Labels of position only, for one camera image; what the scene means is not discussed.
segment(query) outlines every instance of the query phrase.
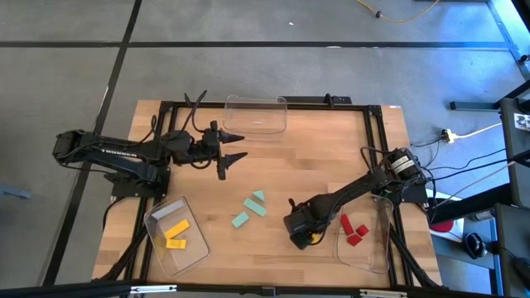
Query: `wooden board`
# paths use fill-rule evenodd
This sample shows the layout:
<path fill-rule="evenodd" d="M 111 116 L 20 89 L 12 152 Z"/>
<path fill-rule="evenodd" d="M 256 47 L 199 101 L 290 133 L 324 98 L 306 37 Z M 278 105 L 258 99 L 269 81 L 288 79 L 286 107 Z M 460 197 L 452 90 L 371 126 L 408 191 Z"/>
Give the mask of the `wooden board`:
<path fill-rule="evenodd" d="M 157 114 L 159 104 L 138 102 L 130 139 L 139 140 L 148 132 L 151 116 Z M 177 127 L 188 112 L 179 109 Z M 223 109 L 204 108 L 197 111 L 195 120 L 198 127 L 206 127 L 214 119 L 222 125 L 223 116 Z M 390 148 L 407 146 L 401 109 L 383 107 L 383 119 Z M 188 130 L 195 138 L 199 136 L 191 126 Z M 214 166 L 203 171 L 173 166 L 168 198 L 186 196 L 210 246 L 210 255 L 193 270 L 168 278 L 153 254 L 148 279 L 233 285 L 388 287 L 386 273 L 359 268 L 366 267 L 366 258 L 353 261 L 356 267 L 337 261 L 333 253 L 336 221 L 321 244 L 304 251 L 290 242 L 282 222 L 290 212 L 287 199 L 307 200 L 364 175 L 367 168 L 359 148 L 366 145 L 360 112 L 290 110 L 288 127 L 280 141 L 245 140 L 223 145 L 223 153 L 248 152 L 248 156 L 230 167 L 225 181 L 217 180 Z M 264 218 L 243 207 L 244 199 L 255 190 L 263 190 L 266 196 Z M 401 210 L 409 249 L 429 276 L 441 282 L 424 213 L 412 204 L 402 204 Z M 129 244 L 136 211 L 136 199 L 127 199 L 110 211 L 94 277 L 106 273 Z M 250 220 L 235 229 L 231 220 L 241 211 L 247 211 Z M 368 207 L 355 211 L 373 212 Z M 394 256 L 397 271 L 401 272 L 398 253 Z"/>

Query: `yellow block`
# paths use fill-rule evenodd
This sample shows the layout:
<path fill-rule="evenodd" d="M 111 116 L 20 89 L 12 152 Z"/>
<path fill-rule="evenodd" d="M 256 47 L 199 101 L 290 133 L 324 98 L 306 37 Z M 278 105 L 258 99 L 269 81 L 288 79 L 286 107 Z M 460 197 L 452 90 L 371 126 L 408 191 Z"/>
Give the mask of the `yellow block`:
<path fill-rule="evenodd" d="M 311 244 L 315 244 L 320 240 L 320 237 L 322 237 L 320 234 L 313 233 L 311 235 Z"/>
<path fill-rule="evenodd" d="M 170 228 L 164 233 L 164 236 L 166 236 L 166 239 L 171 239 L 175 237 L 176 235 L 184 232 L 187 228 L 190 227 L 190 223 L 188 223 L 187 219 L 182 220 L 179 222 L 175 227 Z"/>
<path fill-rule="evenodd" d="M 167 239 L 166 248 L 185 249 L 186 241 L 184 239 Z"/>

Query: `red object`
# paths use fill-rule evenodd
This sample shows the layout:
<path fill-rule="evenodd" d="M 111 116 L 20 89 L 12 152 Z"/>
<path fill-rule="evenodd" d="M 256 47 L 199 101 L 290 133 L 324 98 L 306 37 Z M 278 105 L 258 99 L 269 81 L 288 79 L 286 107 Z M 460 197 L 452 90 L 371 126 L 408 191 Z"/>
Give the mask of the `red object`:
<path fill-rule="evenodd" d="M 366 226 L 364 224 L 361 224 L 360 227 L 358 227 L 357 229 L 355 229 L 355 232 L 357 232 L 357 234 L 360 236 L 360 237 L 363 237 L 364 235 L 366 235 L 370 230 L 368 228 L 366 228 Z"/>
<path fill-rule="evenodd" d="M 344 229 L 346 236 L 349 236 L 354 233 L 354 228 L 352 228 L 351 223 L 349 223 L 349 219 L 346 214 L 342 214 L 340 216 L 340 222 L 342 223 L 342 228 Z"/>
<path fill-rule="evenodd" d="M 455 222 L 453 221 L 449 221 L 449 222 L 444 222 L 444 223 L 439 223 L 439 224 L 433 224 L 429 228 L 431 228 L 431 230 L 435 232 L 447 233 L 453 229 L 454 223 Z"/>
<path fill-rule="evenodd" d="M 356 234 L 353 234 L 351 236 L 348 237 L 348 243 L 351 245 L 351 246 L 355 246 L 357 244 L 359 244 L 359 242 L 363 241 L 363 239 L 359 236 L 359 235 L 356 235 Z"/>

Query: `yellow cable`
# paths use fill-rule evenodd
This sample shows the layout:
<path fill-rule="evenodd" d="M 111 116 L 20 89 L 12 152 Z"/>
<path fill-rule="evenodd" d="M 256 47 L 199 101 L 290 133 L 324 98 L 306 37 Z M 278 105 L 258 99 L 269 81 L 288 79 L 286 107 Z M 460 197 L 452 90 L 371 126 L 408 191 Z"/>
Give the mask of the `yellow cable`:
<path fill-rule="evenodd" d="M 357 1 L 360 5 L 366 7 L 366 8 L 367 8 L 368 10 L 370 10 L 374 15 L 378 13 L 375 9 L 373 9 L 372 7 L 370 7 L 368 4 L 366 4 L 366 3 L 363 2 L 362 0 L 355 0 L 355 1 Z M 412 20 L 416 20 L 417 18 L 423 16 L 423 15 L 426 14 L 428 11 L 430 11 L 431 8 L 433 8 L 436 4 L 438 4 L 439 1 L 440 1 L 440 0 L 435 0 L 435 2 L 434 2 L 432 5 L 430 5 L 428 9 L 424 10 L 422 13 L 420 13 L 420 14 L 414 16 L 414 17 L 408 18 L 407 20 L 396 21 L 396 20 L 393 20 L 393 19 L 391 19 L 391 18 L 389 18 L 389 17 L 384 16 L 382 13 L 381 13 L 380 17 L 381 17 L 382 19 L 385 19 L 385 20 L 387 20 L 387 21 L 389 21 L 389 22 L 392 22 L 392 23 L 394 23 L 394 24 L 404 24 L 404 23 L 406 23 L 406 22 L 410 22 L 410 21 L 412 21 Z"/>

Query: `building block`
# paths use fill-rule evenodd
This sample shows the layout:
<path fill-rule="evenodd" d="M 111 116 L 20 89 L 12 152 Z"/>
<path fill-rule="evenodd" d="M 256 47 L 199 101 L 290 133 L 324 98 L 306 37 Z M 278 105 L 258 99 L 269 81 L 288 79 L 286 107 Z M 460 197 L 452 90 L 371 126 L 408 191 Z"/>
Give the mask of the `building block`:
<path fill-rule="evenodd" d="M 361 224 L 360 227 L 356 228 L 355 229 L 355 232 L 357 232 L 357 234 L 360 236 L 360 237 L 363 237 L 364 235 L 366 235 L 370 230 L 368 230 L 368 228 L 366 228 L 366 226 L 364 224 Z"/>
<path fill-rule="evenodd" d="M 167 231 L 165 231 L 164 236 L 166 236 L 166 239 L 171 239 L 175 237 L 176 235 L 184 232 L 189 227 L 190 227 L 190 223 L 188 223 L 187 219 L 184 219 L 180 221 L 177 225 L 175 225 L 173 228 L 170 228 Z"/>
<path fill-rule="evenodd" d="M 349 219 L 346 214 L 342 214 L 340 216 L 340 223 L 342 224 L 342 229 L 346 233 L 346 236 L 354 233 L 354 228 L 352 228 L 351 223 L 349 223 Z"/>
<path fill-rule="evenodd" d="M 166 248 L 185 249 L 186 241 L 184 239 L 167 239 Z"/>
<path fill-rule="evenodd" d="M 239 228 L 244 223 L 246 223 L 247 220 L 248 220 L 248 214 L 243 211 L 238 216 L 236 216 L 235 219 L 232 220 L 232 224 L 234 225 L 235 228 Z"/>
<path fill-rule="evenodd" d="M 261 206 L 260 204 L 254 202 L 251 199 L 246 199 L 243 202 L 243 204 L 245 205 L 245 207 L 251 209 L 252 211 L 257 213 L 261 217 L 265 216 L 265 213 L 267 212 L 267 210 L 265 208 L 263 208 L 263 206 Z"/>
<path fill-rule="evenodd" d="M 320 240 L 320 237 L 322 237 L 322 234 L 313 233 L 311 235 L 311 244 L 315 244 Z"/>
<path fill-rule="evenodd" d="M 262 190 L 256 190 L 252 194 L 256 198 L 260 199 L 262 202 L 265 202 L 265 194 L 263 193 Z"/>
<path fill-rule="evenodd" d="M 363 241 L 363 239 L 359 235 L 353 234 L 349 236 L 346 241 L 348 241 L 348 243 L 354 247 L 355 245 L 359 244 L 359 242 Z"/>

